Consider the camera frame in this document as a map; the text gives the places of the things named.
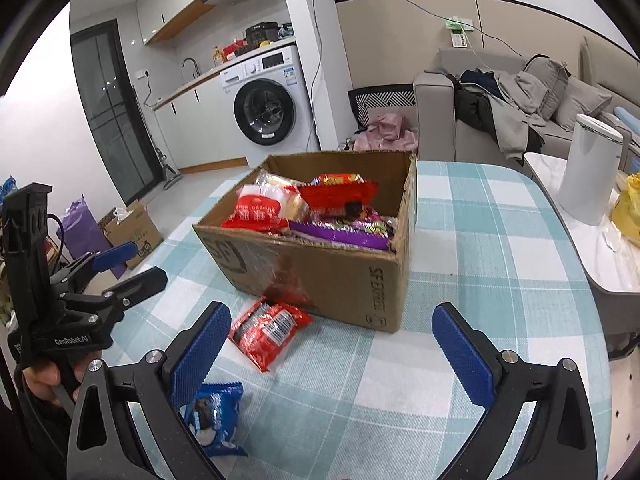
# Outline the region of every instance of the human hand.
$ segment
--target human hand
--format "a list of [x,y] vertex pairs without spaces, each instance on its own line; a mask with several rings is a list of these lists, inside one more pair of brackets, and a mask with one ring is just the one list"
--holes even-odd
[[[94,359],[100,358],[100,352],[91,352],[77,362],[74,366],[74,375],[79,383],[84,378],[86,368]],[[39,399],[50,402],[54,406],[61,406],[60,401],[56,397],[56,394],[51,389],[52,386],[60,384],[60,370],[51,361],[43,361],[35,366],[25,368],[22,373],[27,386],[31,390],[31,393]],[[73,400],[78,398],[78,390],[73,392]]]

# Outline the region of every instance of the cardboard box on floor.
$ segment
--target cardboard box on floor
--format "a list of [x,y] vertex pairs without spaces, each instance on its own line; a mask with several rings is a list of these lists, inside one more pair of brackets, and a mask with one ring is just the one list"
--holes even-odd
[[[354,325],[400,329],[416,221],[417,178],[410,152],[318,152],[270,156],[241,180],[194,230],[235,288],[285,301],[312,314]],[[398,217],[395,252],[336,248],[299,238],[222,229],[234,211],[236,190],[260,170],[311,182],[323,173],[357,173],[380,183],[372,206]]]
[[146,211],[146,204],[136,200],[127,207],[131,214],[118,224],[114,218],[104,228],[104,234],[111,245],[117,247],[133,242],[138,247],[138,256],[127,261],[127,267],[137,267],[152,251],[163,242],[162,235]]

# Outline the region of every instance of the white trash can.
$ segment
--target white trash can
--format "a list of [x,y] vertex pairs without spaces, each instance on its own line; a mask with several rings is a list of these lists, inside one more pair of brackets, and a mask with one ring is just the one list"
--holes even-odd
[[622,154],[622,134],[578,114],[558,202],[576,220],[599,225],[606,213]]

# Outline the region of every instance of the pink cloth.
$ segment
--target pink cloth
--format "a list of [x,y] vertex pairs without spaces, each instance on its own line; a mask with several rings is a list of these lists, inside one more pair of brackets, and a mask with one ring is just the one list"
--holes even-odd
[[373,121],[366,132],[358,134],[353,149],[357,152],[367,150],[401,150],[418,152],[418,136],[402,127],[404,117],[394,112],[383,115]]

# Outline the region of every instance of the table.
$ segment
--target table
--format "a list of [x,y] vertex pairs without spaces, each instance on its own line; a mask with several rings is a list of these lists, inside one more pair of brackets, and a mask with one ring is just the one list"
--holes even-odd
[[[609,365],[580,262],[538,186],[519,173],[475,164],[418,163],[417,229],[402,329],[374,332],[316,318],[261,374],[225,343],[207,381],[242,381],[237,442],[248,458],[215,459],[230,480],[433,479],[482,415],[469,403],[431,333],[431,314],[451,301],[498,349],[579,366],[604,474],[611,428]],[[110,365],[164,349],[213,300],[237,317],[254,298],[226,280],[191,225],[236,181],[223,184],[140,266],[162,267],[166,291],[130,309],[105,352]],[[513,461],[533,406],[526,405],[498,462]],[[139,410],[134,420],[158,473]]]
[[574,244],[590,282],[604,333],[634,332],[640,327],[640,248],[621,237],[609,219],[619,192],[612,190],[600,225],[583,224],[558,203],[566,160],[526,153],[525,161]]

